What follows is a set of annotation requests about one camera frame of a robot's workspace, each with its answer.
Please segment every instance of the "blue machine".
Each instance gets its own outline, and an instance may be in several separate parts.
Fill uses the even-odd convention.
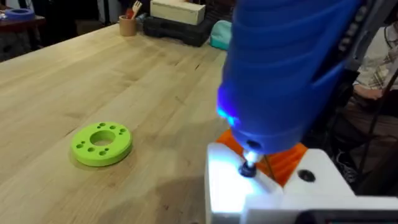
[[[237,1],[218,113],[246,150],[272,154],[301,140],[345,67],[329,55],[361,2]]]

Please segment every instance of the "white base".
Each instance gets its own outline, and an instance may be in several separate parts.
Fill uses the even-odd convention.
[[[238,173],[243,159],[223,144],[208,145],[206,161],[206,223],[293,223],[310,209],[398,210],[394,197],[356,197],[328,156],[309,149],[282,188],[262,172],[253,178]],[[316,181],[302,180],[306,169]]]

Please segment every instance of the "black case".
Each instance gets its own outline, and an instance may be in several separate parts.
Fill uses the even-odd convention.
[[[151,37],[171,37],[184,44],[200,47],[209,38],[214,20],[205,19],[194,26],[149,16],[144,19],[144,33]]]

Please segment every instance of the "metal nozzle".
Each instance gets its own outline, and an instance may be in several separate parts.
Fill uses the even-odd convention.
[[[262,155],[252,151],[246,151],[243,156],[248,162],[248,167],[254,167],[254,164],[260,161],[262,157]]]

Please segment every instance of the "blue light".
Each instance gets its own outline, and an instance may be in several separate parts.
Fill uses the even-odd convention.
[[[220,117],[222,117],[222,118],[226,118],[226,117],[228,117],[228,114],[226,114],[225,113],[225,111],[223,111],[223,110],[221,110],[221,109],[217,109],[217,113],[218,113],[218,115],[220,116]]]
[[[225,118],[230,126],[234,126],[235,125],[236,118],[234,118],[233,116],[228,115],[225,111],[223,111],[220,108],[217,108],[217,113],[218,113],[218,115],[220,117]]]
[[[226,118],[226,120],[228,121],[228,123],[229,123],[230,126],[234,126],[234,124],[235,124],[235,119],[234,119],[233,117],[228,116],[228,117]]]

